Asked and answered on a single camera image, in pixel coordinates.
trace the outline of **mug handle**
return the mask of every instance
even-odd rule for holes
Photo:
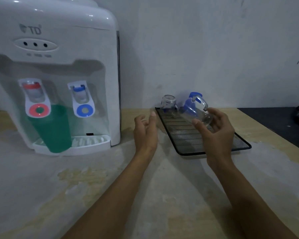
[[[196,99],[198,99],[200,101],[200,103],[204,105],[204,111],[206,112],[208,109],[208,105],[207,105],[206,101],[201,96],[193,96],[192,102],[195,102]]]

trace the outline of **forearm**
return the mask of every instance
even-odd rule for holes
[[[215,173],[247,238],[297,238],[234,165],[220,166]]]
[[[140,181],[151,157],[135,155],[98,201],[64,235],[72,238],[118,238],[123,232]]]

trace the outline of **dispenser drip tray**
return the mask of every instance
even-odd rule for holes
[[[73,156],[91,154],[111,147],[111,137],[108,135],[98,136],[73,136],[72,146],[68,150],[61,153],[52,153],[44,144],[43,140],[39,138],[33,143],[33,149],[40,154],[56,155],[56,156]]]

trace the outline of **hand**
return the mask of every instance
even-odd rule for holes
[[[211,122],[214,133],[197,119],[193,120],[193,125],[201,133],[207,163],[215,172],[222,166],[234,165],[231,160],[231,147],[235,130],[225,113],[215,108],[208,108],[208,112],[214,115]]]
[[[151,159],[157,148],[156,113],[151,112],[149,120],[144,120],[144,115],[134,119],[134,142],[136,154],[149,156]]]

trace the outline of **drip tray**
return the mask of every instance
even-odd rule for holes
[[[61,153],[50,152],[41,138],[39,138],[36,142],[33,143],[33,149],[40,154],[55,156],[74,156],[91,154],[111,148],[111,137],[108,135],[74,136],[71,137],[71,139],[71,148]]]
[[[179,155],[191,156],[206,154],[200,133],[195,127],[178,114],[164,112],[155,108],[171,142]],[[251,145],[235,133],[231,151],[250,149]]]

